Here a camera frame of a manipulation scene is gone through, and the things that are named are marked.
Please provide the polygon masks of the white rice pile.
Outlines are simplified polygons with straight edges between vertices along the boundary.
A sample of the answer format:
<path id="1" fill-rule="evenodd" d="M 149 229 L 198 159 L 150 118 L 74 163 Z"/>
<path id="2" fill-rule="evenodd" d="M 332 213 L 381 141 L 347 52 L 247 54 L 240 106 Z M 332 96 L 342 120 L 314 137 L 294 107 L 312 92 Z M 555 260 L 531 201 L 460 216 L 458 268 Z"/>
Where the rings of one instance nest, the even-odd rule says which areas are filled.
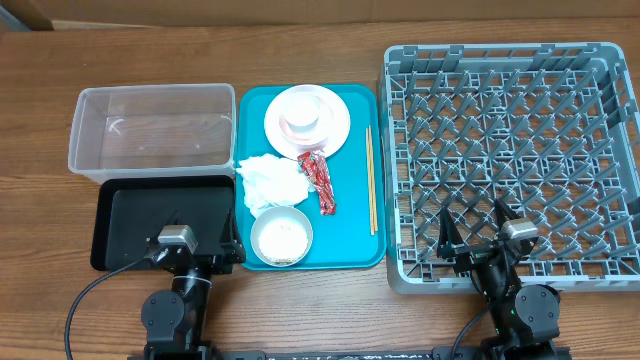
<path id="1" fill-rule="evenodd" d="M 268 222 L 258 236 L 258 249 L 273 264 L 292 264 L 306 253 L 309 238 L 300 223 L 290 219 Z"/>

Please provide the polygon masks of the red snack wrapper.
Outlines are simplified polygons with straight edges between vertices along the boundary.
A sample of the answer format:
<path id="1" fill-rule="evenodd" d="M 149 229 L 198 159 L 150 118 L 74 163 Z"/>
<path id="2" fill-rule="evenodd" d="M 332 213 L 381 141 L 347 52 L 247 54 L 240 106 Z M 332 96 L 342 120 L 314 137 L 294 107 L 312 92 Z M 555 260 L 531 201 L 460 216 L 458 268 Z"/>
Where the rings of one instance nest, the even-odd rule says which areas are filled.
<path id="1" fill-rule="evenodd" d="M 337 204 L 324 153 L 320 150 L 307 151 L 297 157 L 298 165 L 319 197 L 322 215 L 334 215 Z"/>

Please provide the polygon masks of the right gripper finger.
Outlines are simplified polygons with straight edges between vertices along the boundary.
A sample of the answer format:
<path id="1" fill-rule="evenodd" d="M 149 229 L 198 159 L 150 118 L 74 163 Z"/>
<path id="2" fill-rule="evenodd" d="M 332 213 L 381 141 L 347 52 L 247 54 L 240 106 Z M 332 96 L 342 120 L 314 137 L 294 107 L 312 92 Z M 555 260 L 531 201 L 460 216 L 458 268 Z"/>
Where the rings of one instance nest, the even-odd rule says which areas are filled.
<path id="1" fill-rule="evenodd" d="M 439 249 L 450 249 L 453 246 L 463 244 L 460 232 L 455 226 L 451 213 L 447 207 L 443 207 L 440 212 L 440 233 L 438 240 Z"/>
<path id="2" fill-rule="evenodd" d="M 500 231 L 501 231 L 501 226 L 506 221 L 521 218 L 502 199 L 497 198 L 494 200 L 494 209 L 495 209 L 496 224 L 499 227 Z"/>

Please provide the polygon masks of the grey bowl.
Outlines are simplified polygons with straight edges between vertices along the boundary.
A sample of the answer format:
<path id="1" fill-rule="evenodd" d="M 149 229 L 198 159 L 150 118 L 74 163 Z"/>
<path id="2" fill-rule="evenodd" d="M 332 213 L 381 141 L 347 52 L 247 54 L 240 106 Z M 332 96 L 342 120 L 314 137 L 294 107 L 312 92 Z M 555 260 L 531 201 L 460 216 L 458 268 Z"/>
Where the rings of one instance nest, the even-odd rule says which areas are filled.
<path id="1" fill-rule="evenodd" d="M 288 267 L 300 262 L 310 251 L 313 229 L 304 213 L 294 207 L 266 210 L 251 229 L 251 247 L 267 265 Z"/>

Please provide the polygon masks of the white napkin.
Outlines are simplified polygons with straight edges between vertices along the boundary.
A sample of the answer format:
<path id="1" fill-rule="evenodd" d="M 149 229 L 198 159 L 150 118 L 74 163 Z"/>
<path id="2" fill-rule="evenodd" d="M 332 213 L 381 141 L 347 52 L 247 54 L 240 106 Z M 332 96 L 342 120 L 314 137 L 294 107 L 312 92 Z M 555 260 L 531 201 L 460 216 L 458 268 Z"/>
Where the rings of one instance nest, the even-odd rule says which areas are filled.
<path id="1" fill-rule="evenodd" d="M 312 192 L 298 163 L 272 154 L 241 160 L 236 173 L 242 178 L 244 204 L 258 218 L 279 206 L 294 207 Z"/>

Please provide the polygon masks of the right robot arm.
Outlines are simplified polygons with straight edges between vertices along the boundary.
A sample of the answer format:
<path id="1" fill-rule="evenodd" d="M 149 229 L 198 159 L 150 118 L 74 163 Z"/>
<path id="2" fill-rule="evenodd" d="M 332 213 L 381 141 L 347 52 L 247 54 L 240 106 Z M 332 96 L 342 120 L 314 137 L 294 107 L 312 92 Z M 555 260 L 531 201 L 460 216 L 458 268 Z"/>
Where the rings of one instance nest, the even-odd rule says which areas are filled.
<path id="1" fill-rule="evenodd" d="M 569 359 L 553 340 L 560 334 L 559 292 L 548 285 L 524 285 L 516 271 L 520 260 L 530 255 L 539 240 L 538 227 L 516 214 L 502 200 L 494 201 L 498 231 L 488 243 L 467 245 L 462 240 L 448 208 L 439 212 L 437 256 L 452 260 L 457 274 L 470 276 L 482 294 L 485 307 L 456 337 L 452 359 Z M 484 339 L 469 355 L 460 350 L 466 333 L 490 315 L 496 335 Z"/>

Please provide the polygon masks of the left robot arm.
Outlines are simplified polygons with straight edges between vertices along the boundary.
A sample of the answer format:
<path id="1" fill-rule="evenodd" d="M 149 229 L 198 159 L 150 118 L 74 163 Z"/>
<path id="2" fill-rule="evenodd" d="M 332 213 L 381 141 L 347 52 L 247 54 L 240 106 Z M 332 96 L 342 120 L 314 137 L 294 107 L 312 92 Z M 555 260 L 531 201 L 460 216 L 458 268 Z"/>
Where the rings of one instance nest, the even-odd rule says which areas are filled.
<path id="1" fill-rule="evenodd" d="M 169 290 L 151 294 L 141 309 L 146 328 L 144 360 L 221 359 L 211 342 L 202 339 L 214 275 L 227 275 L 246 260 L 243 245 L 223 242 L 212 255 L 196 255 L 188 240 L 155 241 L 145 259 L 173 274 Z"/>

